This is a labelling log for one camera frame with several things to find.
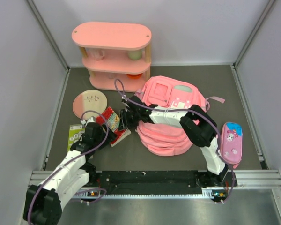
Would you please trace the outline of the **red colourful comic book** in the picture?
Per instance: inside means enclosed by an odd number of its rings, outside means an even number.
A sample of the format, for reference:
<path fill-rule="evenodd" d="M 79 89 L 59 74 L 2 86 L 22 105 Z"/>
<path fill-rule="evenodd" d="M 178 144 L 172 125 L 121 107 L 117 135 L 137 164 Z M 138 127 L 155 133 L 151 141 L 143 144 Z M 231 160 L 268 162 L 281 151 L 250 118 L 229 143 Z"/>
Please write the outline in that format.
<path fill-rule="evenodd" d="M 107 121 L 109 137 L 106 139 L 106 142 L 101 146 L 101 148 L 107 146 L 108 143 L 111 147 L 113 147 L 131 134 L 129 129 L 119 130 L 120 117 L 110 106 L 105 109 L 102 115 Z"/>

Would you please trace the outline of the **pink school backpack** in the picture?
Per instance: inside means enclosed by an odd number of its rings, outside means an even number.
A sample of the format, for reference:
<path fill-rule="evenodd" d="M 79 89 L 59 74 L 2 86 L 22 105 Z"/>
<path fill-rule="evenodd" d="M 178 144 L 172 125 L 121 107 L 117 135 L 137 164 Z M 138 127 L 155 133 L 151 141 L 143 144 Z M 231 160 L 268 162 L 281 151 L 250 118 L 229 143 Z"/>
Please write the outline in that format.
<path fill-rule="evenodd" d="M 225 102 L 220 97 L 204 98 L 194 85 L 165 76 L 151 77 L 136 96 L 147 106 L 155 104 L 171 109 L 188 109 L 195 104 L 205 112 L 210 108 L 209 99 Z M 182 128 L 140 121 L 136 131 L 144 146 L 159 156 L 180 155 L 192 146 L 192 142 Z"/>

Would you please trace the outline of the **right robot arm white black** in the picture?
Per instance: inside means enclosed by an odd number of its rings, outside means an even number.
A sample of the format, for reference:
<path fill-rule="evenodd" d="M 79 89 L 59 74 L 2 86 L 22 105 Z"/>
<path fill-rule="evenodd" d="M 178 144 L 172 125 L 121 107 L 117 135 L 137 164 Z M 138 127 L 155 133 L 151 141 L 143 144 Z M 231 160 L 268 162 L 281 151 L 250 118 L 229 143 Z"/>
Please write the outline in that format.
<path fill-rule="evenodd" d="M 192 105 L 188 109 L 173 109 L 155 104 L 147 106 L 137 96 L 122 96 L 121 101 L 126 107 L 120 110 L 120 131 L 136 128 L 141 121 L 181 128 L 189 140 L 200 147 L 210 172 L 210 182 L 218 186 L 226 180 L 229 164 L 219 154 L 217 124 L 201 107 Z"/>

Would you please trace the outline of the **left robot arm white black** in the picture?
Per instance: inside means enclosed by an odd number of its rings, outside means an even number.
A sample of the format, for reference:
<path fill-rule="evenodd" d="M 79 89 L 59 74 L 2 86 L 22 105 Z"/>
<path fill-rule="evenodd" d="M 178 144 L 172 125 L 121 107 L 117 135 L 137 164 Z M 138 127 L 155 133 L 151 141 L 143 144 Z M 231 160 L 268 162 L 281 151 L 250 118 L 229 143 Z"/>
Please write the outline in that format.
<path fill-rule="evenodd" d="M 64 207 L 81 187 L 92 186 L 97 180 L 89 158 L 115 138 L 107 123 L 88 121 L 84 133 L 56 169 L 38 185 L 27 189 L 23 220 L 30 225 L 56 225 Z"/>

